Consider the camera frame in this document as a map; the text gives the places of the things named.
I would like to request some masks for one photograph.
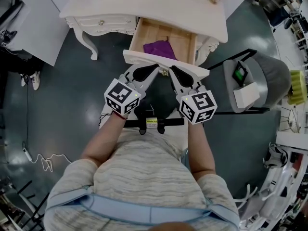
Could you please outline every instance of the chair back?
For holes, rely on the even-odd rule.
[[[268,86],[268,95],[263,106],[272,108],[290,90],[290,70],[284,62],[259,52],[253,55],[252,58],[261,67]]]

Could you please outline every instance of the sneaker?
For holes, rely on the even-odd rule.
[[[30,76],[32,81],[33,89],[39,89],[39,72],[35,72],[33,75]]]
[[[26,79],[28,79],[27,75],[21,75],[21,86],[22,87],[26,85]]]

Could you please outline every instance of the light blue waistband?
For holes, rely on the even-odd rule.
[[[80,205],[109,219],[147,226],[165,222],[193,222],[210,215],[237,228],[240,222],[236,213],[221,205],[210,205],[207,209],[139,205],[99,196],[84,188],[53,196],[48,200],[46,211],[60,206]]]

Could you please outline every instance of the white vanity desk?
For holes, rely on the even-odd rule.
[[[60,17],[92,51],[91,59],[97,60],[98,51],[85,32],[126,33],[134,35],[130,48],[123,51],[126,63],[158,63],[162,73],[177,65],[204,78],[209,71],[196,65],[206,60],[210,47],[228,41],[223,6],[209,0],[70,0]],[[178,61],[144,53],[145,43],[167,39]]]

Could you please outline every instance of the desk drawer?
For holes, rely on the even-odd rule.
[[[144,53],[143,45],[158,40],[168,40],[178,61]],[[200,78],[209,75],[209,71],[194,66],[196,53],[196,35],[155,20],[141,18],[138,22],[129,50],[124,50],[128,64],[158,63],[161,72],[176,65],[195,72]]]
[[[83,31],[90,35],[102,35],[109,32],[134,34],[136,17],[132,15],[97,15],[75,17]]]

